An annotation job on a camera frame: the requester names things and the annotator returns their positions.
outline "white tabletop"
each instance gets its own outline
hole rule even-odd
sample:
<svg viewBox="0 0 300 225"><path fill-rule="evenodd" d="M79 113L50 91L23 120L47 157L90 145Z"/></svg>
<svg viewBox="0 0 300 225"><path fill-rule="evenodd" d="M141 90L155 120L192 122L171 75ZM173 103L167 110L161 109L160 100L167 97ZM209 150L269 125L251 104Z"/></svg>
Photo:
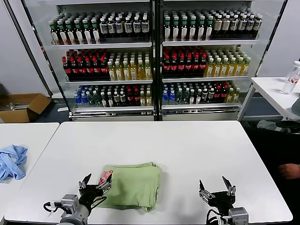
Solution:
<svg viewBox="0 0 300 225"><path fill-rule="evenodd" d="M59 123L0 124L0 149L11 144L28 148L26 163L22 165L26 176L20 180L9 177L0 181L0 220L58 126Z"/></svg>
<svg viewBox="0 0 300 225"><path fill-rule="evenodd" d="M284 117L292 120L300 120L300 116L292 113L291 107L300 98L300 85L297 84L293 92L286 95L281 92L284 77L253 77L253 85L256 90Z"/></svg>
<svg viewBox="0 0 300 225"><path fill-rule="evenodd" d="M43 204L79 194L78 181L105 165L153 161L163 170L156 209L93 209L89 224L204 224L209 206L199 197L199 179L211 192L237 186L234 207L250 223L292 220L292 215L242 126L237 121L64 122L5 214L8 221L58 223L62 210Z"/></svg>

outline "crumpled blue shirt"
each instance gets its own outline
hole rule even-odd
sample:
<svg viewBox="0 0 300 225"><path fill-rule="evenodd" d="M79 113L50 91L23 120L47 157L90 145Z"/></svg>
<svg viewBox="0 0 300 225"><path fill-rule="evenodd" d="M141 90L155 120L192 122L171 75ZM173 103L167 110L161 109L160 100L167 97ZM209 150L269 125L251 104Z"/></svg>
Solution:
<svg viewBox="0 0 300 225"><path fill-rule="evenodd" d="M26 163L27 150L25 147L15 145L0 149L0 181L5 180L9 175L16 180L26 175L19 165Z"/></svg>

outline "metal shelf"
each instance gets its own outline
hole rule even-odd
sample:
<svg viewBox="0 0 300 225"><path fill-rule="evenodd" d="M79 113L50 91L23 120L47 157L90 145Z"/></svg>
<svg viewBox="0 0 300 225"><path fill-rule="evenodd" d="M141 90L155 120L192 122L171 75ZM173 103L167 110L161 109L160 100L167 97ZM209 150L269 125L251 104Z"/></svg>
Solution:
<svg viewBox="0 0 300 225"><path fill-rule="evenodd" d="M153 80L133 80L133 81L74 81L65 82L68 85L104 85L104 84L136 84L136 83L152 83Z"/></svg>
<svg viewBox="0 0 300 225"><path fill-rule="evenodd" d="M53 45L55 49L92 49L92 48L149 48L151 42L134 42L134 43L103 43L91 45Z"/></svg>
<svg viewBox="0 0 300 225"><path fill-rule="evenodd" d="M196 104L196 105L162 105L162 110L189 110L189 109L221 109L239 107L239 103L214 103L214 104Z"/></svg>
<svg viewBox="0 0 300 225"><path fill-rule="evenodd" d="M75 5L97 3L149 2L149 0L37 0L41 5Z"/></svg>
<svg viewBox="0 0 300 225"><path fill-rule="evenodd" d="M260 40L164 41L163 46L255 45Z"/></svg>
<svg viewBox="0 0 300 225"><path fill-rule="evenodd" d="M199 81L233 81L233 80L246 80L246 79L248 79L248 76L168 78L168 79L163 79L163 83L199 82Z"/></svg>

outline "open cardboard box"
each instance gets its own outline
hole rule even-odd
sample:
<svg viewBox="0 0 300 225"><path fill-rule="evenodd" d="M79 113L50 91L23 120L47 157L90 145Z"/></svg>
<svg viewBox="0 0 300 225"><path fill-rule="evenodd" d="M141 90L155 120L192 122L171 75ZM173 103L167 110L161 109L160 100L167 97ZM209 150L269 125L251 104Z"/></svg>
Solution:
<svg viewBox="0 0 300 225"><path fill-rule="evenodd" d="M9 103L29 104L26 109L14 111L0 111L0 121L5 123L26 123L36 120L44 109L50 104L51 99L42 94L19 94L0 96L0 106Z"/></svg>

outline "folded green towel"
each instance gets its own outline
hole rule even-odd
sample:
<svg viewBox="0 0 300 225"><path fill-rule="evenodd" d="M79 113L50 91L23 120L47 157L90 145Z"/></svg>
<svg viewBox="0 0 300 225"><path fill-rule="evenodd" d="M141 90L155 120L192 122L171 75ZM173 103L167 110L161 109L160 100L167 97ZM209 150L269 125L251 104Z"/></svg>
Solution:
<svg viewBox="0 0 300 225"><path fill-rule="evenodd" d="M108 171L113 171L112 188L105 194L107 199L100 207L123 210L138 206L146 212L155 209L161 169L153 162L140 165L106 165L104 173Z"/></svg>

